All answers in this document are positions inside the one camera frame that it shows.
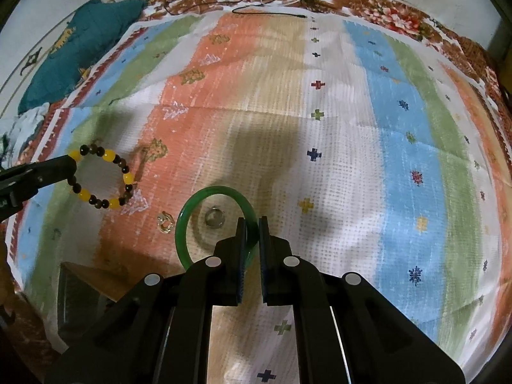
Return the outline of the green jade bangle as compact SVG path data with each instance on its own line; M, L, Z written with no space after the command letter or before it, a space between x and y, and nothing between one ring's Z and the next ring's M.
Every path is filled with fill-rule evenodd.
M245 250L242 252L242 256L244 258L245 267L252 262L255 245L259 241L259 221L256 211L253 209L248 199L234 188L228 186L208 186L198 192L195 192L190 198L188 198L187 202L181 208L178 219L176 220L174 243L179 261L185 270L191 268L194 263L190 257L187 246L187 229L189 219L197 206L199 206L206 198L214 195L227 196L232 199L242 211L247 229L246 246Z

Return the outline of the white crumpled cloth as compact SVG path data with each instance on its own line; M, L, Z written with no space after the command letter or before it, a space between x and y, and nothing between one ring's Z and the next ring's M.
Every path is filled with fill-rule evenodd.
M1 167L12 167L21 152L35 138L50 108L45 102L39 107L12 118L1 118Z

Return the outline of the silver metal tin box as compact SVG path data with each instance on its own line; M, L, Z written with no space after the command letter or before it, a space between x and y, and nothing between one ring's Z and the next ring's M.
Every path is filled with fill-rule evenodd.
M71 346L133 285L105 269L64 262L60 266L57 333Z

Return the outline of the teal blanket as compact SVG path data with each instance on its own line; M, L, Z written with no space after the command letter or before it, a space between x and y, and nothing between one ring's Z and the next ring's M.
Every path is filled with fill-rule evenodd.
M71 94L85 70L118 43L146 5L146 0L89 0L81 6L35 73L17 112L21 115Z

